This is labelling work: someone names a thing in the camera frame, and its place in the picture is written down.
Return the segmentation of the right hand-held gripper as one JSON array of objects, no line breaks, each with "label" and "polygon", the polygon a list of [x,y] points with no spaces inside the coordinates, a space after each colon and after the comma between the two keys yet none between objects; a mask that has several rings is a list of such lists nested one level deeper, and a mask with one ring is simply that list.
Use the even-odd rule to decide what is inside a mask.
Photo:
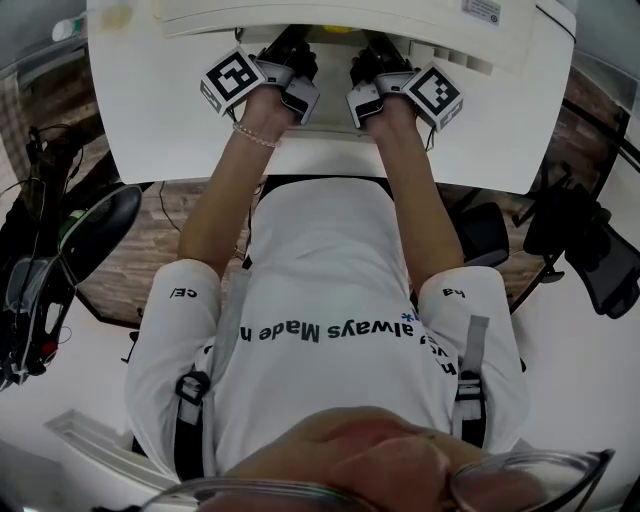
[{"label": "right hand-held gripper", "polygon": [[365,30],[367,48],[352,59],[352,90],[347,94],[354,126],[381,113],[387,96],[404,96],[418,116],[435,132],[445,128],[462,110],[463,94],[435,64],[415,70],[383,32]]}]

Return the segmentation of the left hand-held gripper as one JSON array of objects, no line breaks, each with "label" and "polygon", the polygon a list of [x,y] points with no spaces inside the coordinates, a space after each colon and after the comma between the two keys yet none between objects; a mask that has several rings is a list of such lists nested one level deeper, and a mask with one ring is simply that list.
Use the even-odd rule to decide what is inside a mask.
[{"label": "left hand-held gripper", "polygon": [[217,115],[234,118],[235,107],[253,90],[276,88],[281,103],[304,125],[320,97],[313,84],[317,72],[316,54],[306,41],[299,43],[298,28],[289,25],[256,56],[238,46],[221,58],[202,77],[200,92]]}]

